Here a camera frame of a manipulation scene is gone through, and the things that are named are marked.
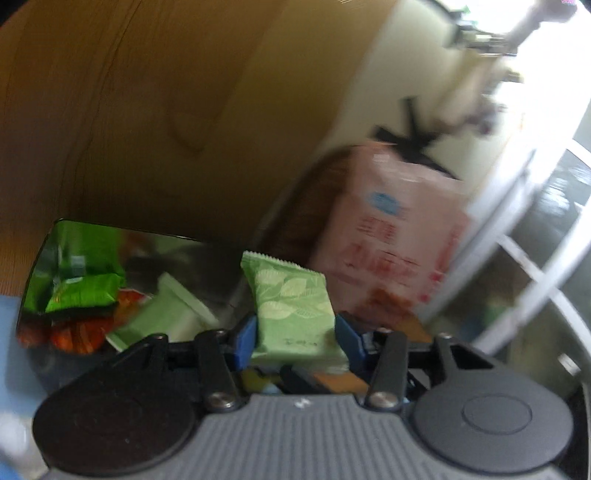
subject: blue logo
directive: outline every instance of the blue logo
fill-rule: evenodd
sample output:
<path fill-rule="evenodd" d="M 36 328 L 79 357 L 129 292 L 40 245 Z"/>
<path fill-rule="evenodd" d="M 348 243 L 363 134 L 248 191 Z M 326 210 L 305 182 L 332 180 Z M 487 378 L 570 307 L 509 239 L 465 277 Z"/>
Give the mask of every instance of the blue logo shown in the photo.
<path fill-rule="evenodd" d="M 386 193 L 373 192 L 369 194 L 369 203 L 388 215 L 396 215 L 398 213 L 399 203 L 394 198 Z"/>

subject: ribbed gray surface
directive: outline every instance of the ribbed gray surface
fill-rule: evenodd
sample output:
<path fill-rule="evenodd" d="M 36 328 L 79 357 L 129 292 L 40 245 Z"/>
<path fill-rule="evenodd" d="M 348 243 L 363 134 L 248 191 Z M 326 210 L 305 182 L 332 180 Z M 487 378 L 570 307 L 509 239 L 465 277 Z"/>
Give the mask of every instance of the ribbed gray surface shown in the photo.
<path fill-rule="evenodd" d="M 80 480 L 50 472 L 44 480 Z M 256 395 L 211 415 L 175 457 L 126 480 L 468 480 L 432 458 L 402 420 L 367 411 L 351 395 Z M 553 467 L 511 479 L 562 480 Z"/>

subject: black circular cap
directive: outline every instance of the black circular cap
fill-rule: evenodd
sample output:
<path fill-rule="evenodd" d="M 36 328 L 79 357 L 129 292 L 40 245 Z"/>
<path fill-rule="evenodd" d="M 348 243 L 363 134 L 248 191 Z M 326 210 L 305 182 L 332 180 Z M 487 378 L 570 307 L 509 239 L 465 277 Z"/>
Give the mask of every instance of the black circular cap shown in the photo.
<path fill-rule="evenodd" d="M 548 464 L 573 431 L 562 399 L 506 368 L 455 373 L 417 401 L 413 425 L 451 463 L 497 475 Z"/>
<path fill-rule="evenodd" d="M 464 420 L 484 433 L 510 435 L 531 422 L 531 409 L 519 398 L 483 395 L 468 400 L 462 411 Z"/>
<path fill-rule="evenodd" d="M 111 373 L 74 382 L 48 398 L 35 414 L 33 435 L 50 466 L 114 476 L 168 458 L 194 424 L 186 396 L 146 376 Z"/>

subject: pink snack bag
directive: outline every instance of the pink snack bag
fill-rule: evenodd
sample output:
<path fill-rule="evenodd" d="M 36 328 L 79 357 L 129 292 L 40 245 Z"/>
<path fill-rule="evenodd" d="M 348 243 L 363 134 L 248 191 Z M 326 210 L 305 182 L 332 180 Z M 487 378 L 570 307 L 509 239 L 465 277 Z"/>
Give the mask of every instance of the pink snack bag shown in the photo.
<path fill-rule="evenodd" d="M 462 182 L 405 163 L 385 144 L 356 147 L 310 268 L 336 312 L 394 327 L 441 283 L 467 227 Z"/>

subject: wooden surface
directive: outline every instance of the wooden surface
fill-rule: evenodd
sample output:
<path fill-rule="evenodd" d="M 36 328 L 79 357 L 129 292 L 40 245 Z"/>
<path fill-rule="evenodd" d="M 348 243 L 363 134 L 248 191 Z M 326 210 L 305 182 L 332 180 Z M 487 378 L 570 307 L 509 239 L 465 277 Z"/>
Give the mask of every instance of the wooden surface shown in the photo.
<path fill-rule="evenodd" d="M 0 294 L 53 220 L 247 241 L 396 0 L 29 0 L 0 28 Z"/>

